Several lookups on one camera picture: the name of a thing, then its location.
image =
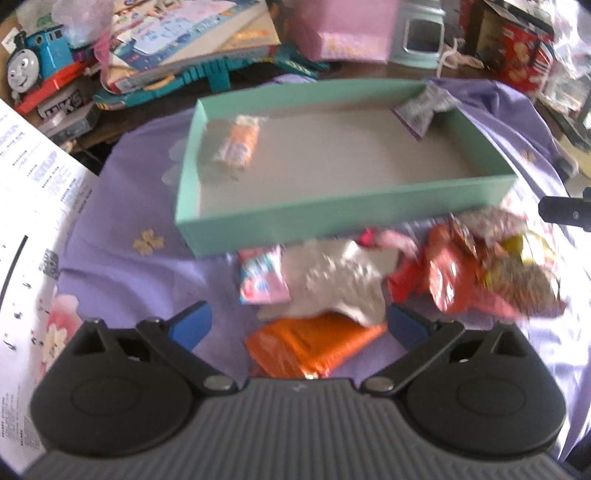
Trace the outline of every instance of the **red toy train base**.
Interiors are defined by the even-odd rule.
[[[96,59],[90,59],[82,62],[74,62],[71,65],[61,69],[59,72],[49,77],[40,88],[25,95],[22,101],[14,107],[14,109],[21,115],[29,113],[36,108],[41,102],[47,100],[50,96],[57,93],[69,83],[76,80],[84,74],[84,71],[92,67],[96,63]]]

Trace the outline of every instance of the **gold flower pattern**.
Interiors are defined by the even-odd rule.
[[[525,150],[520,150],[519,153],[521,156],[530,163],[535,163],[536,157],[533,152],[527,152]]]
[[[142,238],[134,240],[133,249],[140,255],[152,255],[154,250],[164,248],[164,237],[156,236],[153,230],[144,230]]]

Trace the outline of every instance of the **pink flower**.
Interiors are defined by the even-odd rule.
[[[82,319],[76,312],[78,305],[78,300],[73,295],[58,295],[52,299],[47,333],[43,340],[42,376],[45,376],[82,325]]]

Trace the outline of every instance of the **white wrapper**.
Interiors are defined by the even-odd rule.
[[[264,306],[262,320],[308,318],[332,310],[365,327],[385,320],[382,280],[396,269],[398,251],[366,250],[352,240],[311,241],[288,247],[282,273],[291,302]]]

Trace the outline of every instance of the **snack pile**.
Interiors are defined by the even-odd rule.
[[[262,305],[258,316],[270,322],[246,340],[257,377],[330,376],[387,331],[390,300],[417,293],[430,293],[446,314],[476,309],[505,323],[554,318],[566,308],[556,252],[524,218],[499,207],[450,215],[422,246],[394,230],[368,229],[356,241],[240,256],[241,300]]]

